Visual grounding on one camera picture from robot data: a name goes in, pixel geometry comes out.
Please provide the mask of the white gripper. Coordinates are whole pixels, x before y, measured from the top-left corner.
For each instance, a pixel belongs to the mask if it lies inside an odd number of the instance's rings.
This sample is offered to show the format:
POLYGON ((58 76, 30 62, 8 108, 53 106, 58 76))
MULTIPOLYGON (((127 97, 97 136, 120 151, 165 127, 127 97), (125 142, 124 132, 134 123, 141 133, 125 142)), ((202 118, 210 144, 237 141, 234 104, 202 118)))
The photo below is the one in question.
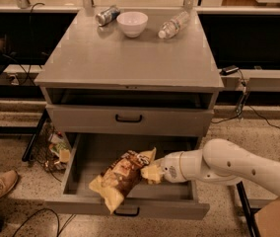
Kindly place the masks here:
POLYGON ((159 184, 163 176, 168 182, 182 183, 183 175, 180 169, 180 156, 181 152, 175 152, 166 155, 164 158, 154 160, 149 166, 141 169, 141 176, 150 185, 159 184))

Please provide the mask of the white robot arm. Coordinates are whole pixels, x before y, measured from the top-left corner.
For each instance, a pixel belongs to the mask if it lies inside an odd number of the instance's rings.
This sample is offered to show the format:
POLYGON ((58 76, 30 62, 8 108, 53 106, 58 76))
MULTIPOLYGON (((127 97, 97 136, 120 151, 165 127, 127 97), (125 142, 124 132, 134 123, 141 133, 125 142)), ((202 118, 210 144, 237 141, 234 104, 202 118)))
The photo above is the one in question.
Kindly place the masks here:
POLYGON ((209 140, 202 149, 173 152, 141 170, 150 183, 199 180, 224 186, 250 180, 280 197, 280 162, 257 156, 225 139, 209 140))

